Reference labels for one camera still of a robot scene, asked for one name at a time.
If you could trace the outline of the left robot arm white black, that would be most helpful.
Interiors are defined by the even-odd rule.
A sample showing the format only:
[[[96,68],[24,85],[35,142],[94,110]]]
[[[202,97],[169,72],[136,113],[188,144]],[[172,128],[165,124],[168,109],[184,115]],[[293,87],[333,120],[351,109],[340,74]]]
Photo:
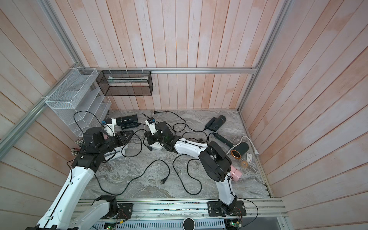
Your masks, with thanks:
[[[65,184],[34,230],[88,230],[103,217],[120,217],[116,196],[103,195],[76,220],[71,219],[86,186],[105,161],[105,155],[128,144],[133,131],[120,131],[108,138],[105,134],[101,127],[92,127],[83,133],[82,147],[73,160]]]

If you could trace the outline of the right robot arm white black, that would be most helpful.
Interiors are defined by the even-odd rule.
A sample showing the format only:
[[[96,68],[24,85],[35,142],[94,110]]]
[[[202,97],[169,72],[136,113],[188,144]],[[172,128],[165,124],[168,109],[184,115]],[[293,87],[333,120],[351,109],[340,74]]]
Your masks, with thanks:
[[[186,140],[174,135],[166,122],[157,122],[154,118],[147,119],[145,123],[149,128],[145,136],[152,148],[165,149],[200,160],[207,175],[216,182],[220,207],[227,212],[235,208],[237,197],[231,183],[232,161],[216,142],[203,144]]]

